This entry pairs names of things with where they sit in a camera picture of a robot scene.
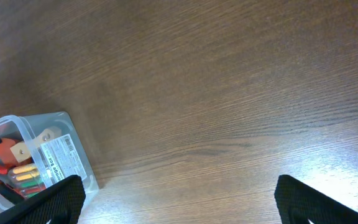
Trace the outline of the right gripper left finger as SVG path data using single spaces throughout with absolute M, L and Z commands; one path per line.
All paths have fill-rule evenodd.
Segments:
M 0 213 L 0 224 L 77 224 L 86 194 L 81 177 L 71 175 Z

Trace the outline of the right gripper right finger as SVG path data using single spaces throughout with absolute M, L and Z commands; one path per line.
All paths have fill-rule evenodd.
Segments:
M 290 175 L 280 175 L 274 192 L 283 224 L 358 224 L 358 212 Z

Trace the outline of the clear case of screwdrivers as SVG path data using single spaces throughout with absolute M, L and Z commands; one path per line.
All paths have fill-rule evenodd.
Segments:
M 19 166 L 8 172 L 13 189 L 24 198 L 30 198 L 46 189 L 34 163 Z

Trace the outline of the orange-black needle-nose pliers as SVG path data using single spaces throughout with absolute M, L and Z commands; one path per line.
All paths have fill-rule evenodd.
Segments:
M 15 190 L 6 185 L 3 181 L 0 180 L 0 195 L 4 197 L 9 202 L 17 205 L 25 200 L 25 198 L 17 193 Z

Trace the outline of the orange scraper with wooden handle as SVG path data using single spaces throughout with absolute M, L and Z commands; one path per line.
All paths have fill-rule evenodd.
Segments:
M 56 126 L 44 129 L 35 139 L 35 147 L 56 139 L 62 135 L 62 130 Z M 24 141 L 18 141 L 8 138 L 0 139 L 0 165 L 18 166 L 29 162 L 31 158 L 30 149 Z

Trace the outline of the clear plastic container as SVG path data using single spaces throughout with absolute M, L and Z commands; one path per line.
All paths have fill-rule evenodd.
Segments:
M 36 148 L 34 139 L 44 129 L 52 126 L 60 128 L 62 135 Z M 30 149 L 30 161 L 12 166 L 9 171 L 15 167 L 34 163 L 46 189 L 71 175 L 78 175 L 81 177 L 86 194 L 84 208 L 99 192 L 96 177 L 68 113 L 4 116 L 0 118 L 0 138 L 24 141 Z M 0 174 L 0 180 L 13 189 L 8 173 Z M 0 195 L 0 213 L 13 206 L 13 203 Z

